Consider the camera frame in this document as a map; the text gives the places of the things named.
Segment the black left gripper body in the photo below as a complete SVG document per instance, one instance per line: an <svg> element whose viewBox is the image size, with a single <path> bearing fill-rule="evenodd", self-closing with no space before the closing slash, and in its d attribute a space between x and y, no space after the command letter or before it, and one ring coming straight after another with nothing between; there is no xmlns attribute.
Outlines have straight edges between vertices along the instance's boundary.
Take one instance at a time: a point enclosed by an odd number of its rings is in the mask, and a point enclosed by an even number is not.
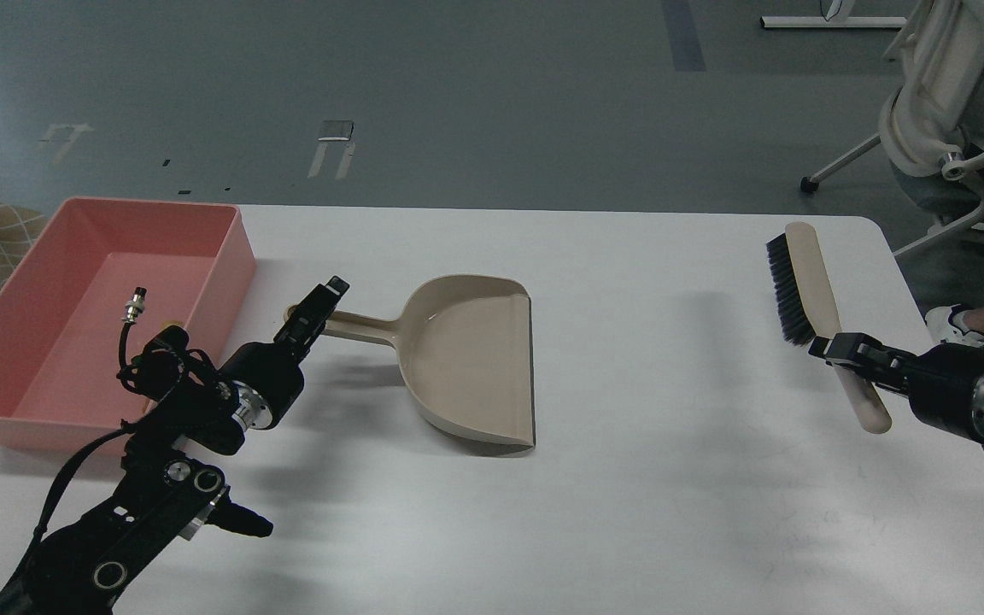
<svg viewBox="0 0 984 615"><path fill-rule="evenodd" d="M280 343L246 343L220 366L235 386L233 415L243 430L270 430L282 420L304 389L301 363L306 355Z"/></svg>

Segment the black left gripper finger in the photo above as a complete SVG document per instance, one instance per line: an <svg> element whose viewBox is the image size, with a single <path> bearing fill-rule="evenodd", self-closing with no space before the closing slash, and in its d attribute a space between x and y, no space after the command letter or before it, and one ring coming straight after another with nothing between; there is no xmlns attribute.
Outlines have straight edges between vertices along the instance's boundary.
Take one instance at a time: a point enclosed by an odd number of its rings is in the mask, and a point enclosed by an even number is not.
<svg viewBox="0 0 984 615"><path fill-rule="evenodd" d="M293 360L304 360L349 289L348 281L337 276L328 283L317 284L300 303L290 308L284 325L274 336L274 343Z"/></svg>

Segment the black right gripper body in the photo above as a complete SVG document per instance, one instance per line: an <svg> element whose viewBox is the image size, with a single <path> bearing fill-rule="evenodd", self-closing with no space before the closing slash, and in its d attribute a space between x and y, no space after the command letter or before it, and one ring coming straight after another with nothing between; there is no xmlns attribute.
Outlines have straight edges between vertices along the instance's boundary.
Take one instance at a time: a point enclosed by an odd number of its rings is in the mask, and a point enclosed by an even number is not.
<svg viewBox="0 0 984 615"><path fill-rule="evenodd" d="M984 377L984 349L945 343L907 363L907 398L923 424L984 444L984 419L973 409Z"/></svg>

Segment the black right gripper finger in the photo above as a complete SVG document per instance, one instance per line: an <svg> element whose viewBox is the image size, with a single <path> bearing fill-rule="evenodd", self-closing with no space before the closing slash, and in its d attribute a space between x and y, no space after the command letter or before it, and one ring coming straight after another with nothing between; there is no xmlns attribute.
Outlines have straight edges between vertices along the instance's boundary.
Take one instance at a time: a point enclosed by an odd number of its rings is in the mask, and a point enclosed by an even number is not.
<svg viewBox="0 0 984 615"><path fill-rule="evenodd" d="M910 392L905 367L917 357L909 351L883 345L864 332L837 332L831 338L816 336L808 354L895 394Z"/></svg>

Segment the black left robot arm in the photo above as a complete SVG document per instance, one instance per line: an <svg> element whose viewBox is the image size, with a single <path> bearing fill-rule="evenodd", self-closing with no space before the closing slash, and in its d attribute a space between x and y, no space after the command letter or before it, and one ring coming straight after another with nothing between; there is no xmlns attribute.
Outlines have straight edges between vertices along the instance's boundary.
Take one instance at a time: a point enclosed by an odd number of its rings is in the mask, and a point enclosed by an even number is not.
<svg viewBox="0 0 984 615"><path fill-rule="evenodd" d="M56 475L32 540L0 590L0 614L109 614L132 581L175 538L190 540L203 526L267 537L272 523L231 499L221 468L192 459L187 442L234 455L249 430L270 430L304 388L302 361L349 290L333 277L296 304L270 342L246 343L222 366L179 325L157 332L138 355L126 355L129 332L147 295L126 304L117 380L149 398L139 419L80 448ZM122 478L109 498L77 522L48 525L67 486L91 454L124 437Z"/></svg>

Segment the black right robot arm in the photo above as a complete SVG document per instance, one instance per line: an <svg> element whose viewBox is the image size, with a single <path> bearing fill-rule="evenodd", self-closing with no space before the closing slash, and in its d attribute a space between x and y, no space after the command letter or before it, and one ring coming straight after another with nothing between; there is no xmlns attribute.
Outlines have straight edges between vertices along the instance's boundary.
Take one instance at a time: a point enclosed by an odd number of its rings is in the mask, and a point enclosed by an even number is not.
<svg viewBox="0 0 984 615"><path fill-rule="evenodd" d="M921 423L984 445L984 307L941 305L925 322L936 345L924 354L863 332L816 337L809 354L855 378L858 392L889 390Z"/></svg>

